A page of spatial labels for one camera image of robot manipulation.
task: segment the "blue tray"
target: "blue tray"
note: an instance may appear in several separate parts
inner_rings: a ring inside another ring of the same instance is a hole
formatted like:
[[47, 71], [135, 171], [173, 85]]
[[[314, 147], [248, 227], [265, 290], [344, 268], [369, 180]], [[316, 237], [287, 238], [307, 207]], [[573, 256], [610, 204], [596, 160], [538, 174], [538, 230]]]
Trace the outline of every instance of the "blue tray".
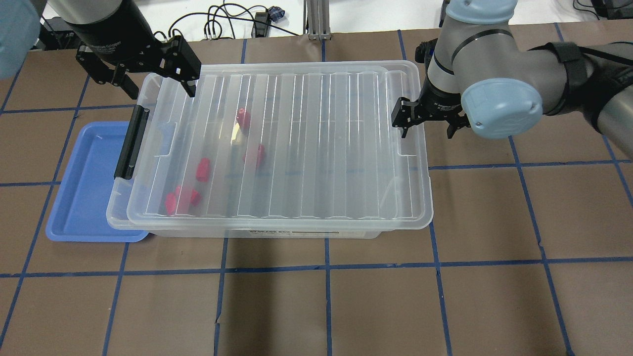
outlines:
[[53, 241], [136, 242], [146, 231], [116, 230], [106, 219], [127, 122], [93, 122], [77, 138], [46, 224]]

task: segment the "blue tape line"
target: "blue tape line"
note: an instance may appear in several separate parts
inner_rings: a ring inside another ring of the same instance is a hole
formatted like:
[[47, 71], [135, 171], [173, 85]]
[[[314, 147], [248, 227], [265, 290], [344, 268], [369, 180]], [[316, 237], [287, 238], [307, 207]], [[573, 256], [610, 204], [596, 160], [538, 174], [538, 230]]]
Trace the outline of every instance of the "blue tape line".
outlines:
[[135, 106], [136, 104], [82, 106], [79, 110], [126, 109], [133, 108]]
[[400, 51], [402, 51], [402, 59], [406, 61], [406, 51], [404, 50], [404, 40], [402, 40], [402, 31], [398, 30], [398, 39], [400, 40]]
[[554, 23], [554, 27], [556, 28], [556, 33], [558, 34], [558, 39], [563, 42], [565, 39], [563, 38], [563, 33], [560, 31], [560, 26], [558, 23]]
[[[603, 263], [603, 262], [633, 262], [633, 256], [615, 257], [572, 257], [572, 258], [548, 258], [549, 264], [578, 264], [578, 263]], [[454, 261], [440, 262], [441, 267], [480, 267], [480, 266], [503, 266], [503, 265], [536, 265], [542, 264], [543, 260], [487, 260], [487, 261]], [[407, 264], [344, 264], [330, 265], [330, 270], [354, 270], [354, 269], [408, 269], [408, 268], [433, 268], [435, 262], [417, 262]], [[299, 272], [304, 270], [326, 270], [325, 265], [300, 265], [287, 267], [262, 267], [262, 268], [232, 268], [225, 269], [225, 273], [274, 273], [274, 272]], [[171, 276], [177, 274], [219, 274], [221, 268], [215, 269], [170, 269], [170, 270], [128, 270], [124, 271], [124, 276]], [[31, 272], [26, 273], [24, 278], [38, 277], [103, 277], [118, 276], [115, 270], [109, 271], [87, 271], [87, 272]], [[17, 278], [20, 273], [2, 273], [0, 278]]]
[[332, 283], [330, 281], [330, 239], [325, 239], [325, 327], [327, 329], [327, 356], [332, 356]]
[[225, 270], [227, 268], [227, 251], [229, 250], [229, 239], [228, 238], [224, 238], [224, 244], [222, 245], [222, 264], [221, 266], [221, 273], [220, 273], [220, 283], [218, 285], [218, 305], [216, 307], [216, 312], [215, 312], [215, 331], [214, 331], [214, 337], [213, 337], [213, 356], [217, 356], [218, 355], [218, 348], [220, 345], [220, 316], [222, 315], [222, 300], [224, 298], [224, 277], [225, 277]]
[[615, 166], [615, 170], [618, 172], [620, 176], [620, 181], [622, 182], [622, 186], [624, 187], [624, 192], [629, 199], [629, 204], [633, 207], [633, 196], [631, 195], [631, 190], [629, 189], [629, 185], [627, 184], [627, 180], [624, 177], [624, 173], [622, 172], [622, 168], [620, 168], [620, 164], [618, 160], [615, 158], [615, 153], [613, 152], [613, 148], [611, 148], [611, 144], [609, 140], [607, 140], [606, 136], [602, 136], [602, 140], [605, 142], [605, 146], [607, 151], [609, 151], [609, 155], [611, 156], [611, 163]]
[[[57, 161], [57, 168], [55, 169], [55, 174], [53, 175], [53, 181], [57, 180], [57, 175], [60, 172], [61, 162], [64, 159], [64, 152], [66, 151], [66, 147], [68, 146], [68, 141], [70, 140], [70, 134], [73, 129], [73, 125], [75, 123], [75, 119], [77, 118], [77, 112], [79, 106], [81, 106], [81, 102], [84, 100], [85, 90], [88, 87], [88, 80], [90, 77], [86, 75], [84, 87], [82, 89], [81, 95], [79, 96], [79, 100], [77, 101], [77, 109], [75, 110], [75, 114], [73, 116], [73, 120], [70, 122], [70, 127], [68, 128], [68, 133], [66, 134], [66, 141], [64, 143], [64, 147], [60, 153], [60, 159]], [[18, 301], [18, 296], [20, 296], [20, 290], [22, 289], [22, 282], [24, 282], [25, 274], [27, 273], [28, 264], [31, 261], [31, 256], [33, 255], [33, 250], [35, 249], [35, 244], [37, 242], [37, 237], [39, 235], [40, 229], [42, 228], [42, 223], [44, 221], [44, 216], [46, 214], [46, 210], [48, 209], [48, 204], [51, 201], [51, 195], [53, 194], [53, 186], [51, 185], [48, 189], [48, 194], [46, 195], [46, 199], [44, 200], [44, 207], [42, 207], [42, 213], [40, 214], [39, 220], [37, 221], [37, 227], [35, 228], [35, 233], [31, 240], [31, 245], [28, 248], [27, 257], [24, 261], [24, 265], [22, 267], [22, 272], [20, 273], [20, 279], [18, 280], [18, 285], [15, 288], [15, 293], [13, 294], [13, 299], [11, 301], [11, 306], [9, 307], [9, 312], [7, 314], [6, 320], [4, 322], [4, 327], [2, 330], [2, 334], [0, 334], [0, 349], [2, 349], [2, 344], [4, 343], [4, 337], [6, 336], [6, 332], [9, 329], [9, 323], [11, 322], [11, 316], [13, 316], [13, 311], [15, 309], [15, 304]]]
[[110, 317], [108, 318], [108, 328], [106, 329], [106, 337], [103, 341], [103, 351], [101, 356], [108, 354], [108, 346], [110, 345], [110, 334], [112, 333], [112, 324], [115, 321], [116, 304], [118, 302], [119, 291], [121, 290], [121, 281], [123, 280], [123, 272], [125, 271], [125, 261], [127, 261], [127, 252], [130, 248], [130, 243], [125, 243], [123, 247], [123, 255], [121, 256], [121, 265], [119, 266], [118, 277], [116, 278], [115, 294], [112, 298], [112, 307], [110, 308]]
[[117, 271], [89, 271], [89, 272], [31, 272], [26, 273], [24, 278], [38, 278], [38, 277], [104, 277], [104, 276], [118, 276]]
[[551, 263], [551, 264], [584, 264], [584, 263], [600, 263], [600, 262], [633, 262], [633, 256], [552, 258], [548, 260], [548, 263]]
[[505, 266], [505, 265], [535, 265], [543, 263], [542, 260], [503, 260], [503, 261], [468, 261], [468, 262], [441, 262], [442, 267], [478, 267], [478, 266]]
[[435, 267], [434, 262], [419, 262], [408, 264], [349, 264], [330, 265], [329, 269], [397, 269], [397, 268], [430, 268]]
[[219, 268], [208, 269], [165, 269], [165, 270], [126, 270], [126, 276], [171, 276], [176, 274], [219, 274]]
[[32, 186], [57, 186], [61, 182], [22, 182], [22, 183], [0, 183], [0, 187], [32, 187]]
[[439, 308], [442, 314], [442, 326], [444, 328], [444, 341], [446, 342], [447, 356], [453, 356], [453, 347], [451, 346], [451, 333], [448, 329], [448, 316], [446, 313], [446, 301], [444, 300], [444, 285], [442, 284], [442, 263], [439, 260], [439, 252], [437, 250], [437, 240], [435, 235], [435, 226], [433, 222], [429, 224], [429, 232], [431, 235], [431, 246], [433, 247], [433, 263], [436, 269], [437, 294], [439, 296]]
[[571, 162], [543, 162], [543, 163], [521, 163], [522, 167], [555, 167], [571, 165], [606, 165], [611, 161], [571, 161]]
[[438, 165], [431, 166], [429, 170], [449, 170], [449, 169], [479, 169], [479, 168], [514, 168], [513, 163], [495, 163], [490, 165]]
[[244, 42], [242, 43], [242, 60], [241, 60], [241, 64], [244, 64], [244, 62], [246, 61], [246, 39], [244, 39]]
[[[100, 106], [83, 106], [79, 110], [100, 110], [100, 109], [122, 109], [133, 108], [134, 104], [124, 105], [100, 105]], [[6, 110], [7, 114], [19, 114], [19, 113], [46, 113], [52, 111], [75, 111], [77, 108], [45, 108], [45, 109], [22, 109], [22, 110]]]
[[572, 346], [569, 342], [569, 337], [567, 336], [567, 328], [565, 327], [565, 321], [563, 320], [563, 313], [560, 310], [560, 305], [558, 303], [558, 295], [556, 294], [554, 281], [552, 280], [552, 275], [551, 275], [551, 272], [549, 271], [547, 255], [545, 254], [545, 247], [543, 247], [541, 243], [541, 232], [539, 230], [538, 223], [536, 222], [536, 214], [534, 213], [534, 207], [532, 206], [530, 193], [527, 190], [527, 184], [525, 182], [525, 177], [523, 176], [523, 168], [521, 166], [521, 161], [519, 160], [519, 157], [518, 157], [517, 147], [515, 146], [514, 139], [512, 138], [512, 136], [508, 137], [508, 140], [510, 141], [510, 148], [512, 149], [512, 155], [514, 156], [515, 163], [517, 165], [519, 179], [521, 180], [521, 187], [523, 188], [523, 195], [525, 195], [525, 202], [527, 204], [527, 209], [530, 213], [530, 219], [532, 220], [532, 227], [534, 228], [534, 234], [536, 235], [536, 241], [539, 246], [539, 250], [541, 252], [541, 260], [543, 263], [543, 267], [545, 268], [545, 275], [548, 280], [549, 292], [551, 293], [552, 301], [554, 302], [554, 309], [556, 310], [556, 317], [558, 318], [558, 325], [560, 326], [560, 331], [563, 336], [563, 342], [565, 343], [567, 354], [573, 355]]
[[327, 57], [325, 55], [325, 40], [321, 40], [321, 62], [326, 62]]
[[18, 81], [18, 76], [20, 75], [21, 71], [22, 71], [22, 67], [20, 67], [20, 69], [18, 69], [18, 72], [15, 73], [15, 75], [13, 76], [13, 81], [11, 82], [11, 85], [9, 86], [9, 90], [6, 92], [6, 96], [4, 97], [4, 101], [2, 102], [2, 106], [0, 106], [0, 114], [4, 113], [4, 109], [6, 108], [6, 103], [9, 102], [9, 97], [11, 96], [11, 93], [13, 92], [13, 88], [15, 87], [15, 83]]
[[21, 110], [6, 110], [6, 114], [22, 114], [22, 113], [46, 113], [52, 111], [74, 111], [77, 108], [46, 108], [46, 109], [21, 109]]

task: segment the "transparent lid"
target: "transparent lid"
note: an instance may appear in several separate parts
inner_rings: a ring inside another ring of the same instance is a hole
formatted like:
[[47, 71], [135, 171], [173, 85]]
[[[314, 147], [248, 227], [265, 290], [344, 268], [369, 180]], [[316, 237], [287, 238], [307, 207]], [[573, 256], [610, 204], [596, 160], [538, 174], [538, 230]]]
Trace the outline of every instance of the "transparent lid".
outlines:
[[119, 182], [127, 217], [148, 230], [422, 228], [424, 130], [391, 127], [396, 100], [419, 92], [408, 61], [203, 66], [195, 98], [150, 75], [134, 177]]

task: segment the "light blue joint cap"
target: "light blue joint cap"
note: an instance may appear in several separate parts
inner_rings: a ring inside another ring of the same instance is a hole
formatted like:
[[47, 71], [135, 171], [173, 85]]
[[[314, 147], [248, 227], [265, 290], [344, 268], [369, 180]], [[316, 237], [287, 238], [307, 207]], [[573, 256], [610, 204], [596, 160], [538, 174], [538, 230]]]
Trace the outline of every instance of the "light blue joint cap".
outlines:
[[514, 16], [518, 0], [452, 0], [446, 14], [455, 20], [475, 25], [503, 23]]
[[531, 129], [543, 116], [543, 100], [534, 87], [510, 78], [477, 82], [461, 95], [470, 125], [481, 137], [502, 139]]
[[39, 28], [39, 17], [29, 0], [0, 0], [0, 79], [20, 69]]

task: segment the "cable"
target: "cable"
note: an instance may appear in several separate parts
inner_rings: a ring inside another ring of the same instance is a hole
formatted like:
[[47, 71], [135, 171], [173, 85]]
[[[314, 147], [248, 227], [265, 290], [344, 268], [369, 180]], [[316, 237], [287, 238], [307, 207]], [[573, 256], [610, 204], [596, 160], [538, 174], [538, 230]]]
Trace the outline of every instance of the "cable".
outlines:
[[[217, 15], [218, 10], [222, 10], [227, 16], [231, 16], [231, 14], [229, 12], [227, 12], [225, 9], [222, 8], [222, 6], [217, 6], [217, 5], [211, 5], [209, 7], [209, 9], [207, 10], [207, 15], [206, 15], [206, 24], [204, 25], [204, 34], [209, 33], [209, 35], [211, 35], [211, 30], [213, 30], [213, 35], [215, 35], [215, 24], [217, 23], [218, 26], [220, 26], [220, 28], [222, 27], [220, 25], [220, 22], [215, 20], [215, 16], [213, 17], [213, 29], [211, 29], [209, 27], [209, 23], [211, 22], [211, 9], [213, 8], [218, 8], [217, 10], [215, 10], [215, 14]], [[233, 38], [235, 38], [235, 30], [233, 29], [233, 23], [231, 22], [231, 19], [229, 19], [229, 26], [231, 27], [231, 33], [233, 34]]]
[[163, 36], [163, 38], [167, 41], [167, 36], [165, 35], [165, 33], [163, 31], [156, 31], [156, 32], [154, 32], [154, 37], [156, 37], [156, 35], [158, 35], [158, 34]]
[[[231, 5], [232, 3], [228, 3], [227, 4], [227, 0], [222, 0], [222, 5]], [[268, 8], [264, 5], [255, 5], [255, 6], [251, 6], [250, 8], [248, 8], [248, 12], [250, 12], [252, 9], [254, 8], [263, 8], [264, 10], [268, 11]], [[245, 14], [246, 11], [242, 11], [241, 13], [239, 13], [238, 15], [231, 15], [231, 16], [242, 16], [243, 14]]]
[[595, 5], [585, 5], [583, 3], [580, 2], [580, 0], [575, 0], [576, 3], [578, 3], [578, 5], [582, 6], [583, 8], [594, 8], [594, 9], [600, 9], [600, 10], [617, 10], [617, 9], [621, 9], [621, 8], [625, 8], [627, 6], [630, 6], [631, 4], [633, 4], [633, 0], [629, 1], [627, 4], [624, 5], [620, 5], [620, 6], [595, 6]]
[[211, 35], [211, 34], [209, 34], [209, 33], [206, 31], [206, 29], [209, 27], [209, 23], [210, 23], [210, 22], [213, 22], [213, 24], [214, 24], [214, 25], [217, 23], [217, 24], [218, 24], [218, 26], [220, 27], [220, 34], [218, 34], [218, 37], [213, 38], [213, 36], [211, 36], [211, 39], [231, 38], [231, 37], [222, 37], [222, 32], [223, 32], [223, 30], [222, 30], [222, 25], [220, 25], [220, 23], [219, 23], [219, 22], [217, 22], [216, 20], [213, 20], [213, 19], [211, 19], [211, 20], [207, 21], [207, 22], [204, 24], [204, 36], [205, 36], [205, 37], [207, 37], [208, 35], [209, 35], [209, 36]]
[[578, 0], [572, 0], [572, 6], [573, 6], [574, 9], [576, 9], [578, 11], [583, 11], [583, 12], [586, 12], [586, 13], [592, 13], [598, 19], [598, 21], [600, 21], [600, 16], [598, 16], [597, 13], [595, 13], [594, 11], [591, 11], [591, 10], [577, 8], [576, 7], [576, 3], [580, 4], [580, 2]]
[[184, 38], [184, 37], [185, 37], [185, 35], [184, 35], [184, 34], [182, 34], [182, 31], [181, 31], [181, 30], [179, 30], [179, 29], [173, 29], [173, 30], [172, 30], [172, 37], [176, 35], [176, 31], [178, 31], [178, 33], [180, 33], [180, 36], [182, 36], [182, 38]]
[[53, 29], [53, 26], [51, 26], [48, 20], [46, 20], [43, 16], [40, 16], [40, 17], [42, 18], [42, 20], [44, 20], [44, 23], [48, 25], [48, 28], [51, 29], [51, 32], [53, 33], [53, 37], [55, 37], [55, 41], [57, 42], [57, 45], [60, 47], [60, 49], [62, 49], [60, 38], [57, 37], [57, 32], [55, 31], [55, 29]]
[[[175, 20], [175, 21], [172, 23], [172, 25], [171, 25], [171, 26], [169, 26], [169, 31], [167, 31], [167, 32], [168, 32], [168, 33], [171, 33], [171, 31], [172, 31], [173, 27], [174, 27], [174, 26], [176, 26], [176, 23], [178, 23], [179, 21], [181, 21], [181, 20], [182, 20], [182, 19], [184, 19], [184, 18], [187, 18], [187, 17], [189, 17], [189, 16], [194, 16], [194, 15], [207, 15], [207, 14], [208, 14], [208, 13], [195, 12], [195, 13], [188, 13], [188, 14], [182, 15], [182, 16], [181, 16], [181, 17], [179, 17], [177, 20]], [[292, 32], [292, 31], [288, 31], [288, 30], [286, 30], [286, 29], [282, 29], [281, 27], [278, 27], [278, 26], [275, 26], [275, 25], [271, 25], [271, 24], [269, 24], [269, 23], [265, 23], [265, 22], [262, 22], [262, 21], [252, 20], [252, 19], [250, 19], [250, 18], [239, 18], [239, 17], [230, 17], [230, 16], [222, 16], [222, 15], [216, 15], [216, 17], [219, 17], [219, 18], [230, 18], [230, 19], [232, 19], [232, 20], [249, 21], [249, 22], [254, 22], [254, 23], [261, 23], [262, 25], [266, 25], [266, 26], [268, 26], [268, 27], [272, 27], [273, 29], [277, 29], [277, 30], [283, 31], [283, 32], [285, 32], [285, 33], [287, 33], [287, 34], [291, 34], [291, 35], [299, 36], [298, 34], [295, 34], [295, 33], [294, 33], [294, 32]]]
[[[236, 7], [240, 8], [240, 9], [242, 9], [242, 12], [240, 12], [239, 14], [231, 14], [229, 12], [229, 9], [227, 8], [227, 6], [236, 6]], [[208, 22], [209, 22], [209, 20], [211, 18], [211, 9], [214, 8], [214, 7], [216, 8], [216, 10], [213, 13], [213, 19], [216, 18], [217, 14], [218, 14], [218, 11], [220, 11], [220, 10], [222, 10], [222, 12], [224, 12], [225, 15], [227, 15], [227, 16], [229, 16], [231, 18], [239, 17], [239, 16], [242, 16], [243, 14], [247, 13], [251, 17], [252, 20], [255, 19], [255, 16], [253, 16], [253, 14], [251, 13], [252, 9], [263, 8], [264, 10], [268, 11], [268, 8], [266, 6], [263, 6], [263, 5], [255, 5], [255, 6], [251, 6], [250, 8], [247, 9], [244, 6], [240, 5], [240, 4], [227, 3], [226, 0], [223, 0], [222, 1], [222, 5], [220, 5], [220, 6], [212, 5], [212, 6], [209, 7], [209, 10], [208, 10], [209, 15], [207, 15], [207, 17], [206, 17], [207, 24], [205, 26], [206, 26], [206, 29], [207, 29], [208, 32], [211, 32], [211, 31], [213, 32], [213, 35], [215, 35], [215, 22], [213, 23], [213, 27], [211, 29], [209, 29], [209, 23]], [[236, 38], [235, 31], [233, 30], [233, 23], [231, 22], [230, 18], [229, 18], [229, 25], [231, 26], [231, 32], [233, 33], [233, 38]]]

